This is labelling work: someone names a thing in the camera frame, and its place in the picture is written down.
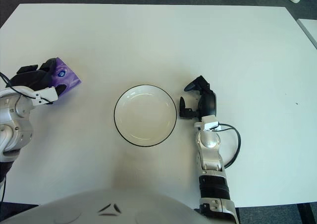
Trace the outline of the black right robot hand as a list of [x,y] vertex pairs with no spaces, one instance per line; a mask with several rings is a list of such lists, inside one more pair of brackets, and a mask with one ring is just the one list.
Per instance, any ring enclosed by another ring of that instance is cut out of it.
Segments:
[[200,99],[198,101],[198,108],[194,111],[191,108],[187,108],[184,98],[180,97],[179,116],[181,118],[197,118],[198,121],[202,121],[204,116],[216,116],[216,94],[210,89],[210,84],[203,76],[199,76],[190,82],[184,88],[184,91],[198,91],[200,94]]

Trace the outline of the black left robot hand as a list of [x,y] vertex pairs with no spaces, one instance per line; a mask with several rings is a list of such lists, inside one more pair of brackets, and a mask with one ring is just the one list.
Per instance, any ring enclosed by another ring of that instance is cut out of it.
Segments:
[[66,90],[65,84],[53,83],[53,74],[56,69],[56,58],[50,58],[38,69],[38,65],[29,65],[21,67],[9,84],[11,86],[25,86],[34,91],[42,90],[54,86],[57,95],[60,96]]

